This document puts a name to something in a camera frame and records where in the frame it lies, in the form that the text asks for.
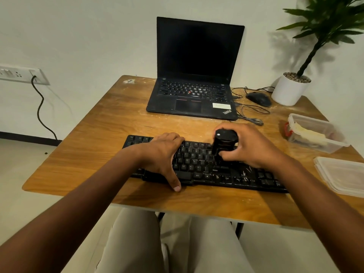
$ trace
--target forearm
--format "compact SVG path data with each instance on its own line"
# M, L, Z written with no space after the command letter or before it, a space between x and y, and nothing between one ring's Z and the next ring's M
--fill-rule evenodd
M364 217L296 160L274 174L282 181L342 272L364 271Z
M32 220L0 247L2 272L60 272L139 163L134 148L121 150Z

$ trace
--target container lid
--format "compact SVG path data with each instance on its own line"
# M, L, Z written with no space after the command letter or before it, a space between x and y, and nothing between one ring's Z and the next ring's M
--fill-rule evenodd
M294 124L294 123L295 123L295 119L294 119L294 118L296 118L296 119L306 119L306 120L311 120L311 121L313 121L313 122L330 124L330 125L334 126L334 127L335 127L335 129L336 129L337 131L339 130L339 128L338 128L336 125L334 125L334 124L332 124L332 123L330 123L330 122L328 122L328 121L318 120L318 119L314 119L314 118L310 118L310 117L306 117L306 116L302 116L302 115L298 115L298 114L294 114L294 113L289 114L288 122L289 122L289 127L290 127L290 129L291 129L294 133L296 133L296 134L298 134L298 135L301 135L301 136L303 136L303 137L306 137L306 138L308 138L308 139L309 139L309 138L311 138L311 139L313 139L313 140L317 140L317 137L312 136L312 135L310 135L310 134L302 134L302 133L301 133L301 132L300 132L300 131L296 128L296 125ZM342 147L348 147L348 146L350 146L350 144L348 144L348 143L346 142L345 138L343 138L343 140L341 140L341 141L331 140L331 139L327 139L327 138L320 138L320 141L323 141L323 142L326 142L326 143L330 143L330 144L336 144L336 145L338 145L338 146L342 146Z
M364 198L364 163L326 157L316 157L313 161L333 191Z

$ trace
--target plant stem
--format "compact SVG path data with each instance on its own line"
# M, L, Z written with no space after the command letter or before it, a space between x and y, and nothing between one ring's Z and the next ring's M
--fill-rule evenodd
M303 75L303 72L306 70L308 64L310 64L312 58L315 56L316 52L318 49L320 49L324 44L322 44L322 41L317 41L317 43L315 44L315 46L313 46L313 50L311 51L311 53L308 55L305 63L301 66L301 68L299 69L299 71L297 72L297 77L300 78Z

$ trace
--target white wall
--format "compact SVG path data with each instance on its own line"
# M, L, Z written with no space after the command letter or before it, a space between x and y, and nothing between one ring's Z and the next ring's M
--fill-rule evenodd
M41 68L51 86L41 118L63 139L121 75L155 78L156 17L245 25L232 86L271 85L297 70L309 40L274 31L292 22L282 8L297 0L0 0L0 64ZM358 124L364 36L355 45L319 50L307 74L307 96L364 154ZM51 137L36 118L40 98L31 85L0 81L0 131Z

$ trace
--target black mouse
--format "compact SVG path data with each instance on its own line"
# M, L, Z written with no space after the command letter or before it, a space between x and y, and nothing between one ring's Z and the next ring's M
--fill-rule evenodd
M269 99L269 97L263 93L251 92L246 95L246 98L260 106L270 107L272 105L272 102Z

